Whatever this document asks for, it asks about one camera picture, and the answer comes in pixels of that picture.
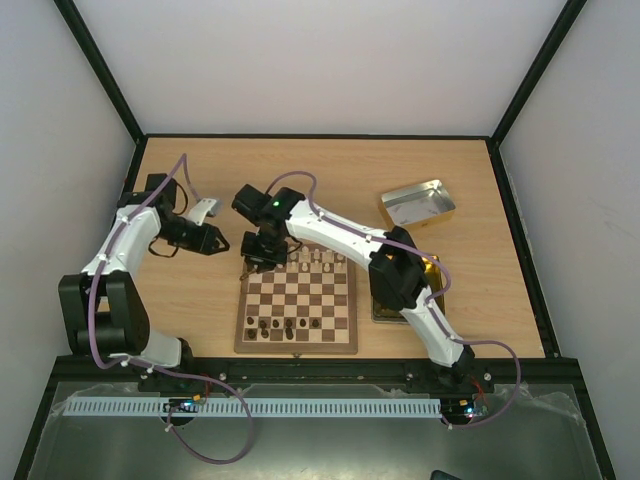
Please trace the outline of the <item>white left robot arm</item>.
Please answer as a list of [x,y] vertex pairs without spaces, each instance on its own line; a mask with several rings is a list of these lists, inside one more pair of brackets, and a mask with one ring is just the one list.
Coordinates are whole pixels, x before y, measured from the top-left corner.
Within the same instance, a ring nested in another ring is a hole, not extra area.
[[166,174],[150,174],[143,190],[125,192],[114,223],[98,253],[78,274],[65,275],[58,294],[71,352],[91,356],[101,366],[115,363],[179,368],[192,362],[188,342],[154,330],[134,277],[155,241],[175,251],[210,256],[229,242],[208,223],[219,200],[200,198],[176,211],[184,188]]

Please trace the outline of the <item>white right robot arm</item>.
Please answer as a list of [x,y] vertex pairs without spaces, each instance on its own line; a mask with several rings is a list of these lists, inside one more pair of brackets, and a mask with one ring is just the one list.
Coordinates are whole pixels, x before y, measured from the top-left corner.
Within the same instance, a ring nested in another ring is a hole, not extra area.
[[310,241],[345,256],[368,272],[370,292],[381,306],[399,312],[426,347],[445,390],[460,390],[471,379],[474,359],[436,302],[425,273],[427,255],[401,227],[367,227],[318,207],[311,195],[287,187],[275,195],[246,184],[232,209],[257,230],[244,234],[241,255],[251,273],[274,270],[287,262],[289,238]]

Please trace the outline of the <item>gold tin tray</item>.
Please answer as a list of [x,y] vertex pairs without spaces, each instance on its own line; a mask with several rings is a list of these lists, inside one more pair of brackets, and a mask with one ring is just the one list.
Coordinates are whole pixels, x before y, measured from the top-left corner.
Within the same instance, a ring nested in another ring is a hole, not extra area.
[[[422,260],[425,266],[425,275],[432,290],[441,290],[444,286],[444,280],[440,268],[429,261],[426,257],[423,257]],[[398,311],[382,306],[374,298],[371,299],[371,316],[374,323],[394,325],[408,324],[407,320]]]

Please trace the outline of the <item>wooden chessboard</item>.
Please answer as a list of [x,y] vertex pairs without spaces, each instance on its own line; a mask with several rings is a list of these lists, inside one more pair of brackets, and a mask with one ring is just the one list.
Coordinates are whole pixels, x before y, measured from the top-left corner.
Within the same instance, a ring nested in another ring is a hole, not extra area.
[[[253,325],[246,318],[254,319]],[[285,336],[292,319],[294,338]],[[299,327],[306,319],[308,326]],[[311,321],[320,320],[319,328]],[[278,320],[280,328],[272,328]],[[260,335],[266,321],[268,338]],[[256,336],[248,339],[246,329]],[[289,255],[284,266],[261,274],[243,275],[240,283],[234,351],[248,355],[354,355],[358,352],[356,264],[318,244],[307,244]]]

